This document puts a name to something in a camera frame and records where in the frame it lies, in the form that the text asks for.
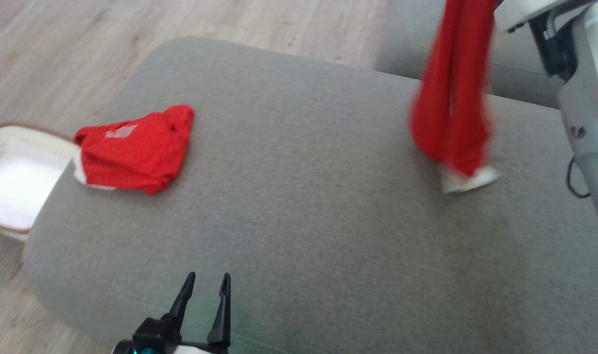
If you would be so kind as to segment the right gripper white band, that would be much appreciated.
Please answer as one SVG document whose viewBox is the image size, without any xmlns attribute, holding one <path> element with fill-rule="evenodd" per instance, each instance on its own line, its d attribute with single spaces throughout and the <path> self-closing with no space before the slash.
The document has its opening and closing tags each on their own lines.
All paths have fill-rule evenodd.
<svg viewBox="0 0 598 354">
<path fill-rule="evenodd" d="M 509 32 L 541 14 L 550 12 L 556 17 L 590 3 L 590 0 L 502 0 L 494 11 L 494 20 L 499 31 Z"/>
</svg>

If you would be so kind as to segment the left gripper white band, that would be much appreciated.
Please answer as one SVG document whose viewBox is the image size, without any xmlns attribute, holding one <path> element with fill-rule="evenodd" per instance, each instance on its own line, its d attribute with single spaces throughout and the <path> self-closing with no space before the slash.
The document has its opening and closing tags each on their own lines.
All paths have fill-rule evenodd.
<svg viewBox="0 0 598 354">
<path fill-rule="evenodd" d="M 207 341 L 184 341 L 183 320 L 195 287 L 196 273 L 186 276 L 170 311 L 160 320 L 147 318 L 131 339 L 119 341 L 114 354 L 227 354 L 231 345 L 231 276 L 225 273 L 219 289 L 220 302 Z"/>
</svg>

